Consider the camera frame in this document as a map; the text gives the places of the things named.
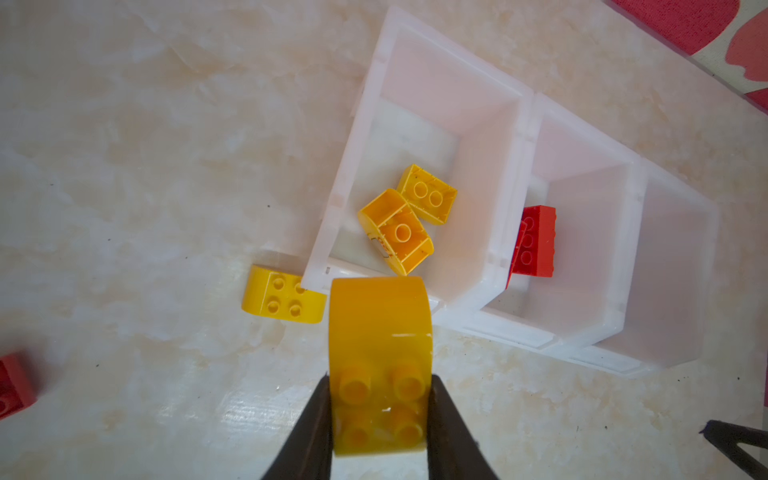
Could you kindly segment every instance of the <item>white plastic bin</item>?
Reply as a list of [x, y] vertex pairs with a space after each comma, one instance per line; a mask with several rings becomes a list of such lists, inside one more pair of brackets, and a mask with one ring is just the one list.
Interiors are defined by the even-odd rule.
[[[526, 205], [557, 209], [554, 276], [513, 275], [461, 331], [542, 352], [592, 345], [621, 331], [646, 174], [641, 158], [543, 94]], [[517, 236], [520, 216], [508, 218]]]
[[[715, 204], [391, 7], [303, 285], [393, 275], [357, 212], [418, 164], [458, 189], [424, 278], [435, 324], [622, 376], [695, 359]], [[523, 205], [557, 210], [554, 276], [506, 279]]]
[[644, 163], [648, 189], [624, 329], [570, 358], [624, 376], [699, 357], [717, 243], [717, 205]]
[[478, 309], [505, 286], [531, 165], [522, 154], [533, 92], [403, 10], [390, 8], [303, 285], [334, 276], [393, 275], [357, 212], [418, 164], [458, 189], [448, 223], [425, 223], [435, 253], [423, 277], [439, 316]]

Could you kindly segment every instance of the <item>yellow lego brick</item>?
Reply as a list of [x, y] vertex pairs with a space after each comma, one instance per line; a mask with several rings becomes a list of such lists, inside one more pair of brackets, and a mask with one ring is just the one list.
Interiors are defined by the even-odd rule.
[[337, 455], [425, 448], [432, 317], [421, 278], [334, 280], [328, 357]]
[[397, 191], [424, 220], [435, 225], [448, 221], [453, 200], [458, 193], [454, 187], [417, 165], [411, 165], [400, 178]]
[[301, 277], [253, 265], [243, 295], [243, 310], [299, 323], [320, 323], [326, 295], [301, 288]]
[[408, 275], [435, 252], [424, 226], [396, 190], [385, 190], [357, 218], [368, 238], [381, 244], [386, 262], [398, 275]]

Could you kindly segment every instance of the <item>yellow curved brick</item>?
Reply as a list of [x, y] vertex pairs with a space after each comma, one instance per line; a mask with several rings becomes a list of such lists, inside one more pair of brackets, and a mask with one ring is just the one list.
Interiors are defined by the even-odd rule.
[[299, 323], [320, 323], [326, 296], [301, 287], [301, 277], [253, 265], [242, 308], [251, 315]]
[[422, 279], [334, 280], [328, 350], [336, 454], [423, 450], [432, 317]]

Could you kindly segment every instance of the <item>lego brick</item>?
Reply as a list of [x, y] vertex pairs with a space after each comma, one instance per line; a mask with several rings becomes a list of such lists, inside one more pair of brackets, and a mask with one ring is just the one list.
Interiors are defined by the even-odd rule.
[[448, 221], [457, 190], [417, 165], [411, 165], [400, 178], [397, 191], [419, 217], [435, 225]]
[[423, 450], [432, 317], [422, 279], [334, 280], [328, 349], [336, 454]]
[[511, 266], [512, 273], [531, 276], [554, 274], [554, 222], [557, 219], [555, 209], [539, 205], [523, 209], [520, 222], [522, 233], [520, 250]]
[[0, 419], [26, 409], [37, 399], [16, 355], [0, 358]]
[[243, 310], [251, 315], [299, 323], [320, 323], [326, 295], [301, 287], [301, 277], [253, 265], [243, 295]]
[[398, 275], [408, 275], [435, 252], [432, 239], [397, 190], [384, 190], [358, 212], [357, 219]]
[[518, 239], [515, 241], [515, 251], [512, 253], [512, 262], [509, 264], [509, 274], [507, 275], [507, 286], [509, 288], [509, 280], [512, 278], [512, 269], [515, 268], [515, 263], [518, 261], [518, 255], [520, 254], [520, 245], [523, 242], [523, 236], [528, 226], [525, 223], [520, 223], [520, 229], [518, 230]]

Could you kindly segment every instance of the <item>red lego brick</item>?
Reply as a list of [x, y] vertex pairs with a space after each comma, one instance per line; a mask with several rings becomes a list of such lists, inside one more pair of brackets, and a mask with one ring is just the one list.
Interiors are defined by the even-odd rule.
[[0, 358], [0, 420], [26, 409], [37, 399], [16, 355]]
[[538, 205], [523, 209], [518, 242], [520, 248], [511, 265], [511, 273], [531, 276], [554, 274], [555, 209]]

